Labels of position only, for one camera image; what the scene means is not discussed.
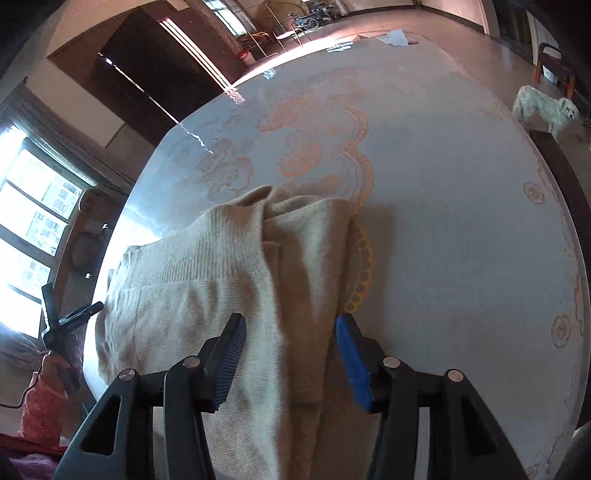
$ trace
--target person's hand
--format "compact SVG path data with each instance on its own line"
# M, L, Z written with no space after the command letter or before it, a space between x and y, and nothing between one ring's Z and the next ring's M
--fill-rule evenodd
M64 382L61 381L60 376L57 374L59 368L68 369L70 364L59 353L49 352L43 357L41 379L56 392L64 393L66 390Z
M66 388L64 386L64 382L61 381L61 378L57 374L59 368L68 369L73 367L79 373L82 374L82 352L81 352L81 342L76 338L73 339L73 342L76 343L76 347L74 350L74 358L75 360L70 365L66 362L62 356L57 352L49 352L43 358L43 366L41 367L41 379L49 385L53 390L59 393L65 392Z

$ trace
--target pink sleeve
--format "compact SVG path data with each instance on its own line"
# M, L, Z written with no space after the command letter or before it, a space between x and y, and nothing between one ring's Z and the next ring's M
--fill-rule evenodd
M33 373L31 385L36 377L37 372ZM61 420L67 399L65 393L56 392L40 378L25 398L22 406L21 428L17 436L46 448L59 446Z

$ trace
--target white dog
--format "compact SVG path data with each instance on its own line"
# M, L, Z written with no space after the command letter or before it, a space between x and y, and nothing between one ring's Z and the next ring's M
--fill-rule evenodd
M554 138L566 127L569 121L576 120L579 117L579 110L569 99L554 100L539 90L524 85L519 89L515 97L513 115L517 117L520 123L523 123L534 113L540 114L548 123L548 132Z

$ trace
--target metal screw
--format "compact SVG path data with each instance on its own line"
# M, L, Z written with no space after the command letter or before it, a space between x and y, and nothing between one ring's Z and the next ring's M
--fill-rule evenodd
M183 365L187 368L195 368L198 367L199 364L201 363L201 360L199 359L198 356L188 356L184 361L183 361Z
M400 367L400 360L395 356L387 356L383 360L384 366L387 368L398 368Z
M124 382L128 382L129 380L133 380L135 377L135 370L132 368L126 368L119 374L119 380L123 380Z
M449 380L451 380L452 382L461 382L462 380L464 380L464 374L459 370L450 370L447 373L447 376L449 377Z

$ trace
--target white paper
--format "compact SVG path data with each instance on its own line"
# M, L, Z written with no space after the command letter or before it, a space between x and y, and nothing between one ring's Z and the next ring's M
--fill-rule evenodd
M394 47L408 47L408 40L402 30L392 30L390 33L380 35L378 38Z

